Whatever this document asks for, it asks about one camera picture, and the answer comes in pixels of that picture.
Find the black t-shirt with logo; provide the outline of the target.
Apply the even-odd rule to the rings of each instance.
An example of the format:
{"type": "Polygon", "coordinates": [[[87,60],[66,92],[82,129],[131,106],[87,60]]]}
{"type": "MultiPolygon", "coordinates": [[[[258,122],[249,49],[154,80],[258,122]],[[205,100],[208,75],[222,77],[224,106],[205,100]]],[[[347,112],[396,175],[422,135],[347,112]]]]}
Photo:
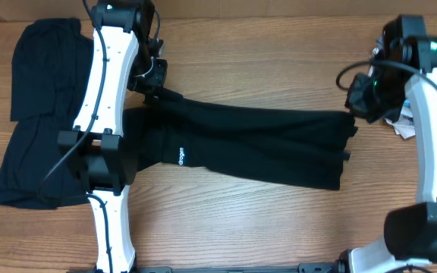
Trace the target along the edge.
{"type": "Polygon", "coordinates": [[[164,89],[124,111],[137,168],[204,167],[274,184],[339,190],[354,117],[344,111],[242,108],[198,102],[164,89]]]}

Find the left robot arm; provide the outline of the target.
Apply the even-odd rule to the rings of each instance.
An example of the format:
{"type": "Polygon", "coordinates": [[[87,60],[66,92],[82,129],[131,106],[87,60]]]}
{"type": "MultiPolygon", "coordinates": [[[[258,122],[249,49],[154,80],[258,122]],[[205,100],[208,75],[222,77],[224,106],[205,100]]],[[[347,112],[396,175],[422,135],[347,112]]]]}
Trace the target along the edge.
{"type": "Polygon", "coordinates": [[[137,169],[134,147],[124,133],[127,91],[162,90],[167,62],[163,40],[152,31],[159,17],[151,1],[99,1],[86,11],[92,22],[93,60],[83,104],[58,147],[91,205],[98,258],[94,272],[136,272],[130,238],[128,197],[137,169]]]}

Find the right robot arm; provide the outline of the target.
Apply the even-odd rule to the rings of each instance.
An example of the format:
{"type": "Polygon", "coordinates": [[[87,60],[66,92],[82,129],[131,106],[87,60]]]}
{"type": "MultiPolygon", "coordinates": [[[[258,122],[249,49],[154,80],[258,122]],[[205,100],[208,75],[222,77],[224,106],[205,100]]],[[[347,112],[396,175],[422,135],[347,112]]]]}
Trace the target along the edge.
{"type": "Polygon", "coordinates": [[[382,236],[344,251],[332,272],[427,271],[437,264],[437,36],[420,15],[401,15],[384,26],[382,44],[347,88],[346,107],[368,122],[396,121],[410,105],[417,144],[416,202],[386,216],[382,236]]]}

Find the beige garment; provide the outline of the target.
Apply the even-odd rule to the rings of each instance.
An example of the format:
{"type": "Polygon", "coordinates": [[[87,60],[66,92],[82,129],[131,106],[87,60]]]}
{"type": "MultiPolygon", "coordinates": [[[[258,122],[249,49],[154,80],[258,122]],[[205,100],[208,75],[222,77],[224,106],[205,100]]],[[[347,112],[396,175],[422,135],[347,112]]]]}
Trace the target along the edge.
{"type": "MultiPolygon", "coordinates": [[[[383,51],[382,38],[376,39],[376,47],[372,50],[371,58],[380,57],[383,51]]],[[[413,114],[410,108],[410,102],[404,101],[399,118],[397,121],[392,121],[385,118],[384,121],[391,125],[396,135],[401,136],[403,139],[409,139],[415,136],[415,126],[413,123],[413,114]]]]}

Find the black folded garment pile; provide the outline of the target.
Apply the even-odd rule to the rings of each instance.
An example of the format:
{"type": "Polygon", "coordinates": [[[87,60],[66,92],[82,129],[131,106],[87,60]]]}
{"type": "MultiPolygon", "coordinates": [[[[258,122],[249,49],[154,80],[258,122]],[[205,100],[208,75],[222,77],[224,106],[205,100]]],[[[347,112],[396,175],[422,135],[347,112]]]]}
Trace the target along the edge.
{"type": "Polygon", "coordinates": [[[59,164],[57,138],[70,130],[85,96],[93,41],[75,18],[37,20],[11,62],[11,121],[16,127],[0,167],[0,206],[56,209],[85,204],[81,184],[59,164]]]}

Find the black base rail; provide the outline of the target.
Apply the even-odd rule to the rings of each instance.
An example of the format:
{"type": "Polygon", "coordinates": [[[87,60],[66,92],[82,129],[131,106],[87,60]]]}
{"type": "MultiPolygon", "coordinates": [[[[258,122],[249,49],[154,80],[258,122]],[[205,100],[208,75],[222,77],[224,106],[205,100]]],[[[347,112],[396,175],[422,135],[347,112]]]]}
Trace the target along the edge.
{"type": "Polygon", "coordinates": [[[231,267],[231,268],[171,268],[134,266],[131,273],[348,273],[344,262],[300,263],[296,266],[279,267],[231,267]]]}

